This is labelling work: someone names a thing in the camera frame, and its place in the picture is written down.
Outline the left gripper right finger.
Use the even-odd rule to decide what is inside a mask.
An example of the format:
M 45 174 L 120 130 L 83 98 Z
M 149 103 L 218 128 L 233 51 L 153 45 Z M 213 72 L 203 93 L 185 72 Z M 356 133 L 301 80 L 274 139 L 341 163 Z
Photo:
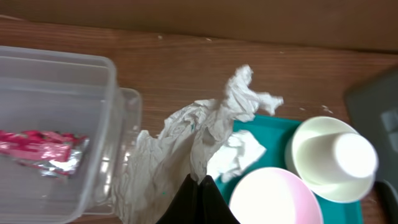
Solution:
M 198 223 L 239 224 L 209 175 L 202 180 L 198 189 Z

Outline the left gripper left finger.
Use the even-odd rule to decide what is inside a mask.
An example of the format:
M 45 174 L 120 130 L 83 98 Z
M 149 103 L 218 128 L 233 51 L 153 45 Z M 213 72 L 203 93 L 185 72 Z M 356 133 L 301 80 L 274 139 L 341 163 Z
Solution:
M 157 224 L 192 224 L 197 211 L 198 184 L 186 176 L 166 212 Z

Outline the white napkin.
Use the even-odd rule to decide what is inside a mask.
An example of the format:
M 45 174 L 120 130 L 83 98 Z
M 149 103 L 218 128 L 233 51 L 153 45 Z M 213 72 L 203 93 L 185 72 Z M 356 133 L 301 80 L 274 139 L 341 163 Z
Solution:
M 235 121 L 252 121 L 262 109 L 274 115 L 281 96 L 249 88 L 249 65 L 236 69 L 221 99 L 197 100 L 171 114 L 157 137 L 142 130 L 126 143 L 127 158 L 112 184 L 115 214 L 123 223 L 155 223 L 169 207 L 184 178 L 197 186 L 208 161 L 228 140 Z

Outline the red silver snack wrapper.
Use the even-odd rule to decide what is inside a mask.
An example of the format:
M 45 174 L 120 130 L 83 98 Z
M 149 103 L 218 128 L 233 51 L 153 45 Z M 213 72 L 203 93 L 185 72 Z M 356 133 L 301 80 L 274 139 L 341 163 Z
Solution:
M 69 177 L 79 168 L 88 136 L 58 131 L 1 131 L 1 155 L 38 169 L 43 176 Z

